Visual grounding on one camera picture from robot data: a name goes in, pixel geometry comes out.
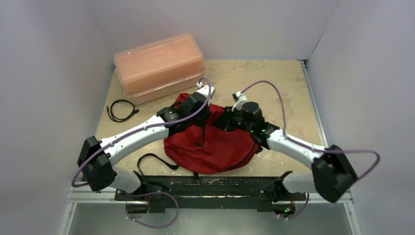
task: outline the pink plastic container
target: pink plastic container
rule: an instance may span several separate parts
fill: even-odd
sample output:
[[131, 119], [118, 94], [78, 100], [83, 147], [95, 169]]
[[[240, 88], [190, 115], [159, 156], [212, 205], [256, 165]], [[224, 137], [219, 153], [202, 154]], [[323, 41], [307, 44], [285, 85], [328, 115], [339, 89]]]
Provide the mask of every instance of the pink plastic container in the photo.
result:
[[117, 53], [114, 62], [124, 94], [135, 105], [194, 86], [206, 71], [190, 34]]

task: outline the transparent container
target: transparent container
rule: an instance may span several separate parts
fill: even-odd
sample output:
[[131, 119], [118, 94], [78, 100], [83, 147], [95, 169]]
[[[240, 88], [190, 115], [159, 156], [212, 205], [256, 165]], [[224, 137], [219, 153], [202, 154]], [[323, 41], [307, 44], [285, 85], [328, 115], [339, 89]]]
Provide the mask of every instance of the transparent container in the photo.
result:
[[206, 71], [190, 34], [117, 53], [114, 62], [124, 94], [135, 105], [194, 86]]

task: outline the table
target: table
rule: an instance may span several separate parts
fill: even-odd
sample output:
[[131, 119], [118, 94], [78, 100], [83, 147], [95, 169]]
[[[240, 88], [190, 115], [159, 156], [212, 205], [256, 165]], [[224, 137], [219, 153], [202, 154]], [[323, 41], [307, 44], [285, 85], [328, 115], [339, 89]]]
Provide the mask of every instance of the table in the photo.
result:
[[[268, 80], [274, 83], [283, 96], [287, 117], [287, 132], [300, 139], [321, 145], [316, 115], [310, 99], [308, 87], [300, 61], [277, 60], [206, 60], [206, 77], [216, 88], [212, 103], [221, 106], [231, 106], [234, 101], [232, 93], [241, 91], [257, 80]], [[183, 90], [193, 93], [195, 87]], [[157, 100], [139, 105], [140, 112], [126, 122], [117, 123], [109, 119], [106, 106], [117, 99], [125, 98], [117, 73], [114, 72], [111, 86], [105, 101], [105, 107], [96, 132], [97, 139], [114, 136], [149, 119], [158, 110], [170, 106], [178, 93], [170, 94]], [[262, 109], [266, 121], [282, 127], [281, 106], [276, 92], [268, 84], [258, 84], [245, 92], [248, 100], [255, 101]], [[131, 112], [131, 105], [120, 103], [114, 106], [113, 112], [117, 117], [126, 117]], [[164, 153], [163, 142], [157, 141], [132, 153], [120, 161], [117, 166], [136, 170], [138, 159], [146, 154], [154, 153], [173, 163]], [[192, 175], [193, 173], [180, 167], [171, 170], [154, 158], [142, 161], [140, 168], [146, 175]], [[285, 171], [309, 172], [310, 170], [299, 162], [284, 154], [264, 149], [255, 155], [246, 166], [215, 175], [223, 176], [279, 176]]]

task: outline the gray wall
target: gray wall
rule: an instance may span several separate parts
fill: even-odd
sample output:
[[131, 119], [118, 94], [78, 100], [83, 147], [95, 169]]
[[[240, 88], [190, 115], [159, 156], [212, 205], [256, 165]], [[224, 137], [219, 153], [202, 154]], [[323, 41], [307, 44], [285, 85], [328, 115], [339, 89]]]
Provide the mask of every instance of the gray wall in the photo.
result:
[[339, 0], [86, 0], [111, 53], [190, 32], [208, 59], [307, 59]]
[[0, 6], [0, 234], [57, 234], [111, 55], [81, 0]]
[[352, 188], [365, 235], [414, 234], [414, 12], [413, 0], [341, 0], [308, 63], [329, 141], [382, 156]]

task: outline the floor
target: floor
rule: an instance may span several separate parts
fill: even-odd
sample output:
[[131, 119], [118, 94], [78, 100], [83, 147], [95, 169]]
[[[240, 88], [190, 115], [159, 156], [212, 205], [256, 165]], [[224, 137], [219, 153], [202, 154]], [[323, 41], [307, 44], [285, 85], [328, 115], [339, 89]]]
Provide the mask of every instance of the floor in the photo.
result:
[[[216, 88], [212, 103], [231, 106], [234, 103], [231, 96], [233, 92], [241, 91], [257, 80], [271, 81], [278, 87], [283, 96], [287, 117], [287, 132], [305, 141], [321, 145], [319, 128], [299, 61], [206, 60], [206, 67], [206, 77], [211, 80], [212, 85]], [[182, 92], [192, 93], [195, 90], [195, 88], [189, 88]], [[141, 124], [162, 107], [170, 106], [178, 94], [171, 94], [139, 105], [137, 108], [140, 112], [123, 123], [111, 121], [104, 108], [96, 133], [97, 139], [114, 136]], [[245, 94], [248, 100], [259, 104], [268, 122], [282, 126], [281, 106], [278, 96], [269, 85], [257, 85]], [[112, 102], [121, 98], [125, 97], [115, 72], [106, 99], [106, 106], [110, 106]], [[131, 106], [128, 104], [121, 103], [114, 107], [114, 113], [119, 117], [125, 117], [130, 112]], [[127, 170], [136, 170], [138, 159], [146, 153], [154, 153], [173, 163], [164, 153], [163, 142], [157, 141], [124, 158], [117, 166]], [[181, 167], [173, 171], [153, 158], [143, 160], [140, 168], [146, 175], [192, 175], [192, 172]], [[279, 176], [287, 170], [310, 171], [284, 154], [264, 149], [261, 153], [255, 155], [246, 166], [216, 175]]]

